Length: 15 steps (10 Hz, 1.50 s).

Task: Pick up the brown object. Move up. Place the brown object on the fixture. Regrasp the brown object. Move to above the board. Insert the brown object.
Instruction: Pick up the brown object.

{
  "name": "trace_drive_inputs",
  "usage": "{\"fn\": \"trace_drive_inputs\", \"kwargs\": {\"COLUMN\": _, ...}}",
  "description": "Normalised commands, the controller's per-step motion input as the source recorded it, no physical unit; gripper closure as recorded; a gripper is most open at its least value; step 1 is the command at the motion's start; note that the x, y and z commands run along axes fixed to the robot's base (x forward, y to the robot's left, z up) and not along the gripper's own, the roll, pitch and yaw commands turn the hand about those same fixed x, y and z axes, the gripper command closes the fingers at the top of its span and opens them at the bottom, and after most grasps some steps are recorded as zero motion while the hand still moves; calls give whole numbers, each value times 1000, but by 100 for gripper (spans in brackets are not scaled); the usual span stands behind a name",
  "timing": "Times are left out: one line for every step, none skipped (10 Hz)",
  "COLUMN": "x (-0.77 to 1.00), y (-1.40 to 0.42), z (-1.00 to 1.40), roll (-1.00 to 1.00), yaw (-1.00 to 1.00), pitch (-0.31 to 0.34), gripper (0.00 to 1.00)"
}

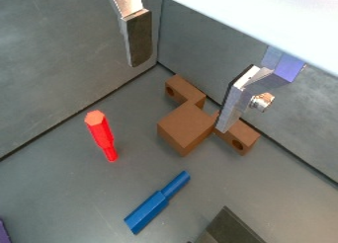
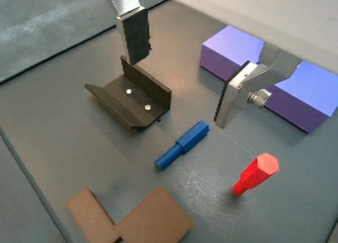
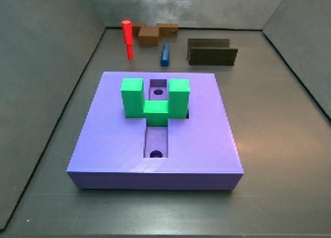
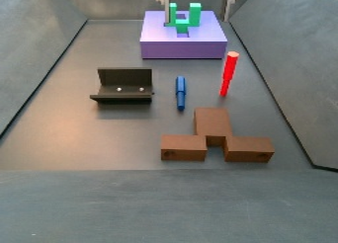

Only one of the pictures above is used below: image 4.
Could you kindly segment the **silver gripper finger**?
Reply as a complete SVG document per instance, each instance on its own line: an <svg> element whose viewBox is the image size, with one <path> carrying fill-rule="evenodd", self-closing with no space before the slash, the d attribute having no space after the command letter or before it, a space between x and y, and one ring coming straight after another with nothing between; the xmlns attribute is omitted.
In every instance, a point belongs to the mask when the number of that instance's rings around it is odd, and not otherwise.
<svg viewBox="0 0 338 243"><path fill-rule="evenodd" d="M224 21L228 21L231 6L235 4L236 1L237 0L225 0L224 16L223 16Z"/></svg>
<svg viewBox="0 0 338 243"><path fill-rule="evenodd" d="M156 0L157 2L161 3L164 6L164 11L165 11L165 22L169 22L169 0Z"/></svg>

